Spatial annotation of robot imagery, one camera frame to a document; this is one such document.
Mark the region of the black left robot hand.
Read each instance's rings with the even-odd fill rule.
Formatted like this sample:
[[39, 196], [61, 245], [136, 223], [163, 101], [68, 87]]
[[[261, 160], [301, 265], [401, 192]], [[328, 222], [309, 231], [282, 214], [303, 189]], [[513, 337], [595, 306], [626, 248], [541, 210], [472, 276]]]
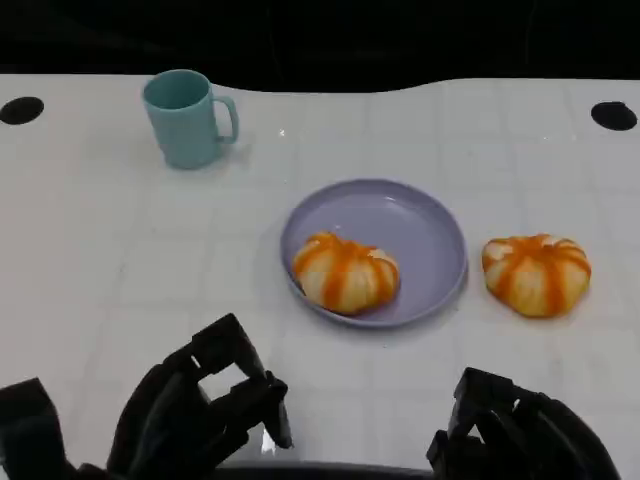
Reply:
[[257, 425], [289, 449], [287, 392], [229, 313], [143, 377], [118, 420], [106, 470], [120, 479], [201, 479]]

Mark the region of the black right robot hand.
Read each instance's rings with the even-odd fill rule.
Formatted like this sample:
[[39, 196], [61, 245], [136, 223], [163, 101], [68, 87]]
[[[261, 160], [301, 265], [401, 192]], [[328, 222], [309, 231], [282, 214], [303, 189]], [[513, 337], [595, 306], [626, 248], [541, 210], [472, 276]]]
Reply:
[[619, 479], [594, 431], [563, 402], [468, 367], [426, 452], [439, 479]]

